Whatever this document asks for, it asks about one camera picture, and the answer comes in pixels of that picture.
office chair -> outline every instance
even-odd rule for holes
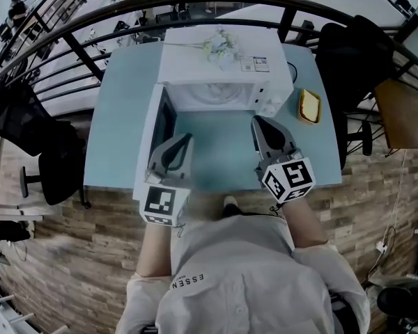
[[[320,32],[316,64],[332,111],[341,168],[349,141],[362,140],[363,154],[371,155],[370,124],[363,121],[362,132],[348,135],[345,112],[355,111],[366,95],[394,75],[393,52],[392,39],[359,15],[347,27],[326,24]]]
[[[40,154],[39,176],[20,171],[22,196],[28,196],[28,183],[41,182],[49,205],[63,202],[79,190],[85,208],[91,205],[84,197],[84,146],[69,122],[56,121],[43,108],[26,81],[7,88],[0,83],[0,136],[31,156]]]

light blue table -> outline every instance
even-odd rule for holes
[[[327,95],[311,51],[283,45],[296,66],[295,90],[275,120],[287,127],[304,156],[309,157],[318,186],[341,183],[336,134]],[[153,86],[157,81],[162,42],[117,49],[111,55],[88,140],[84,183],[133,188],[139,144]],[[300,89],[322,99],[318,125],[297,119]],[[259,189],[254,172],[259,161],[251,134],[252,111],[178,113],[175,133],[194,135],[192,179],[208,192]]]

yellow container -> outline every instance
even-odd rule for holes
[[[304,104],[304,99],[305,97],[307,97],[307,92],[310,93],[311,95],[313,95],[318,101],[319,101],[319,105],[318,105],[318,117],[316,119],[315,122],[307,119],[304,114],[303,114],[303,104]],[[316,125],[318,123],[320,123],[320,117],[322,116],[322,100],[320,99],[319,95],[311,92],[310,90],[306,90],[306,89],[302,89],[302,92],[300,93],[300,98],[299,98],[299,109],[297,112],[297,116],[301,121],[306,122],[307,124],[310,125]]]

desk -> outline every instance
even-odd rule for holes
[[[336,136],[316,62],[304,47],[283,45],[298,71],[295,91],[275,119],[286,126],[311,160],[317,185],[341,183]],[[110,58],[95,106],[86,154],[84,183],[132,189],[146,110],[157,81],[162,42],[117,49]],[[319,125],[297,119],[300,88],[323,101]],[[260,189],[259,161],[251,134],[251,111],[178,113],[176,133],[195,140],[192,178],[200,191]]]
[[[385,81],[375,99],[391,149],[418,148],[418,92],[398,81]]]

wood-pattern floor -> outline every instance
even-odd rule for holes
[[[76,119],[87,134],[90,119]],[[317,188],[310,205],[330,239],[349,261],[360,280],[378,256],[398,189],[403,151],[385,158],[384,138],[371,157],[359,152],[347,159],[343,184]],[[5,142],[0,170],[0,203],[22,202],[18,184],[21,166],[36,172],[37,163]],[[28,202],[39,200],[41,188],[30,186]],[[274,201],[267,191],[235,194],[245,211],[268,212]],[[188,212],[195,217],[220,211],[224,195],[193,195]],[[0,244],[12,266],[0,265],[1,284],[16,293],[16,306],[34,312],[33,323],[49,333],[64,324],[71,333],[113,333],[125,305],[125,286],[133,274],[141,247],[144,223],[131,190],[88,190],[93,207],[84,210],[77,197],[58,207],[41,209],[47,216],[36,225],[36,238],[14,248]],[[384,265],[386,273],[415,270],[418,236],[418,150],[407,151],[398,204],[396,243]],[[26,261],[21,261],[27,246]],[[371,332],[384,328],[385,317],[372,307]]]

